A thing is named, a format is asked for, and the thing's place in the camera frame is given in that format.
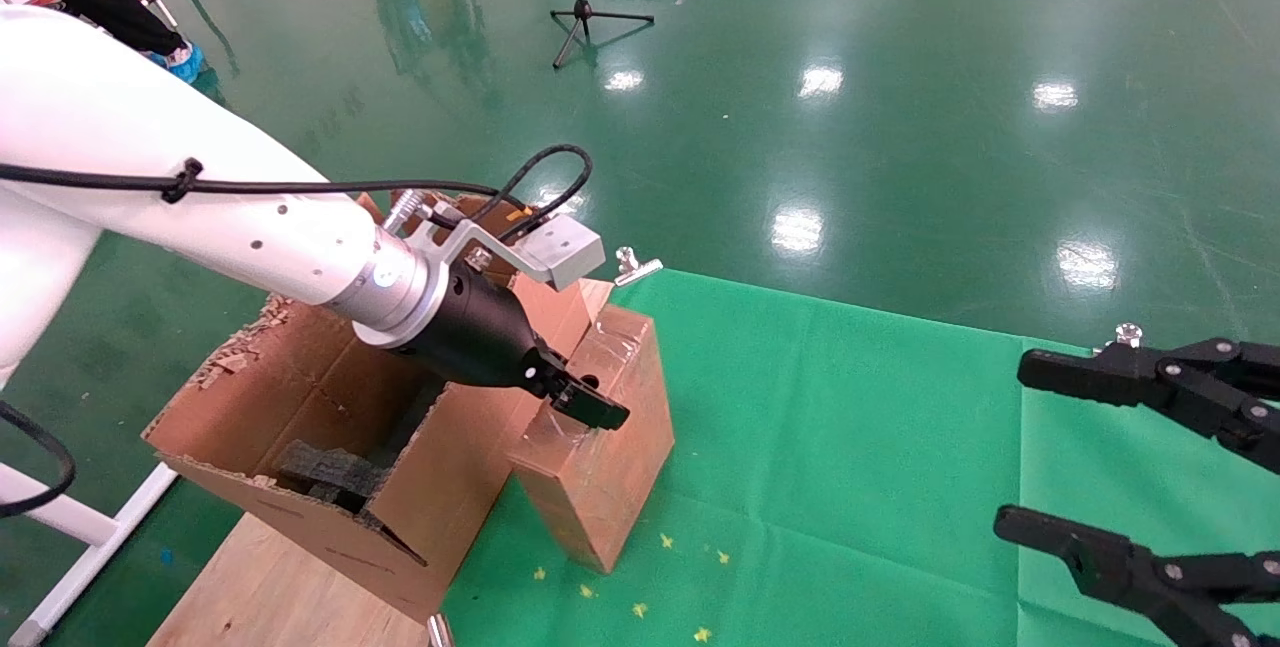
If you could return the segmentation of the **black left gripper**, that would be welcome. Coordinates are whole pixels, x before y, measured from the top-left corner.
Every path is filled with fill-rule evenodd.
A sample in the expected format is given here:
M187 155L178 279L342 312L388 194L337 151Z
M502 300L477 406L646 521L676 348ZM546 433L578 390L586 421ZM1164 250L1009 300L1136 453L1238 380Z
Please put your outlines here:
M593 429L618 430L631 415L599 391L598 378L570 374L515 293L463 261L451 265L430 322L396 351L458 384L520 388L547 397L556 413Z

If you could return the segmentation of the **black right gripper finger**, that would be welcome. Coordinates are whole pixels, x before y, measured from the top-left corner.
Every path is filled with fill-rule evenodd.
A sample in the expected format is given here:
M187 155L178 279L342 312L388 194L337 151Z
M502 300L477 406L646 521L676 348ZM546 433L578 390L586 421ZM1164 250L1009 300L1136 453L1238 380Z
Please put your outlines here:
M1032 348L1018 381L1030 389L1144 406L1279 473L1279 347L1211 338L1178 348L1114 342L1091 356Z
M1004 505L993 532L1060 560L1087 598L1142 615L1175 646L1276 646L1226 607L1279 601L1279 553L1160 556L1110 530Z

